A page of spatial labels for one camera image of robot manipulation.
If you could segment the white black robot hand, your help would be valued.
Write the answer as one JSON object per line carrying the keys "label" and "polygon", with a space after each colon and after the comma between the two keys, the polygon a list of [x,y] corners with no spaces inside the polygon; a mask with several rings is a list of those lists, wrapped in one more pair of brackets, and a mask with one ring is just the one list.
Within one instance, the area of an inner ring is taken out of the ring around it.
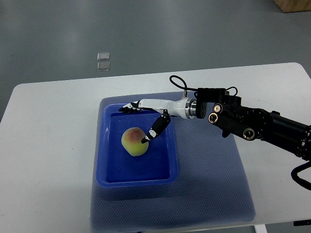
{"label": "white black robot hand", "polygon": [[196,101],[191,98],[183,98],[178,101],[160,99],[141,99],[130,102],[119,109],[124,114],[131,114],[142,110],[150,110],[160,113],[149,132],[141,143],[146,143],[158,137],[170,124],[171,117],[193,119],[195,116]]}

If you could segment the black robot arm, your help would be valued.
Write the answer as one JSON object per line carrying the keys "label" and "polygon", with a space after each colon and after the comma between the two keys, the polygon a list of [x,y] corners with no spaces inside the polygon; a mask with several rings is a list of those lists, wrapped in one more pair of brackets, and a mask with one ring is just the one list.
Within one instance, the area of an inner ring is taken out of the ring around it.
{"label": "black robot arm", "polygon": [[295,154],[311,159],[311,128],[282,117],[279,112],[241,105],[241,98],[225,88],[197,88],[195,116],[247,141],[260,139]]}

